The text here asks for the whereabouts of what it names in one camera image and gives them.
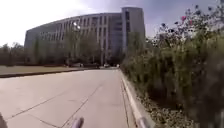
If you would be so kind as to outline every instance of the pink flower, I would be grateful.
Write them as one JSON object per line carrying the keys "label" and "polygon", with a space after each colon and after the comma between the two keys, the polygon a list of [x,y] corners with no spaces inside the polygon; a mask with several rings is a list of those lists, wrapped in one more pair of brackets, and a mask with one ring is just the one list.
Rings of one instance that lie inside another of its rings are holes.
{"label": "pink flower", "polygon": [[181,20],[182,20],[182,21],[185,21],[186,18],[187,18],[186,16],[182,16],[182,17],[181,17]]}

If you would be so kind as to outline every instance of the curved building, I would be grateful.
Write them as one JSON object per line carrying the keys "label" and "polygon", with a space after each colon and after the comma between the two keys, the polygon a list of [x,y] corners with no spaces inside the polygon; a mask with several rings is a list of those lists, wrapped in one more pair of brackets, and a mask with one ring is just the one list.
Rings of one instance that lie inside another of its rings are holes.
{"label": "curved building", "polygon": [[129,32],[138,32],[141,39],[145,39],[143,10],[136,7],[124,7],[120,13],[76,16],[27,30],[25,48],[28,52],[32,52],[37,36],[47,43],[63,43],[66,30],[74,27],[74,22],[80,26],[82,34],[95,31],[97,42],[101,44],[101,49],[105,51],[104,55],[101,55],[102,60],[110,58],[120,48],[123,52],[126,51]]}

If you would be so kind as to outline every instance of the shrub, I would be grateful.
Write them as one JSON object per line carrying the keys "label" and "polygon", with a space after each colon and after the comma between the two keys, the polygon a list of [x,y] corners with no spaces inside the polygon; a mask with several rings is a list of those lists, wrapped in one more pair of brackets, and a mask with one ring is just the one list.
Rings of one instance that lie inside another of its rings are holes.
{"label": "shrub", "polygon": [[[190,27],[195,36],[182,40],[179,37],[189,28],[166,32],[168,27],[162,24],[165,34],[157,36],[153,49],[133,51],[132,47],[121,68],[142,99],[183,109],[201,127],[218,127],[224,107],[224,37],[219,30],[206,29],[205,14],[192,14],[199,18],[190,19],[188,15],[182,20],[195,23]],[[136,40],[129,40],[129,45],[132,42],[136,45]]]}

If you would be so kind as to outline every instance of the blue sky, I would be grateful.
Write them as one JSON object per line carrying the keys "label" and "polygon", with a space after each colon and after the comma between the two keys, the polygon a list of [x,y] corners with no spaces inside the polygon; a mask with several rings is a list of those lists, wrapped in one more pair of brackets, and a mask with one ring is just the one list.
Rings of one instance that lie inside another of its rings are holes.
{"label": "blue sky", "polygon": [[24,44],[27,29],[88,13],[120,12],[123,6],[144,9],[147,36],[161,23],[173,24],[185,10],[198,4],[214,6],[219,0],[2,0],[0,1],[0,45]]}

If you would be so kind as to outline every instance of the paved road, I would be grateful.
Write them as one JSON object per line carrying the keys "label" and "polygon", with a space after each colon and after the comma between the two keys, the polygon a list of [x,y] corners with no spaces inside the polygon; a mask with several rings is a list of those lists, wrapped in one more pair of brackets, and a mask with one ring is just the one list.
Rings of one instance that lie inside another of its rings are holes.
{"label": "paved road", "polygon": [[0,79],[0,112],[9,128],[68,128],[79,116],[84,128],[128,128],[125,99],[117,70]]}

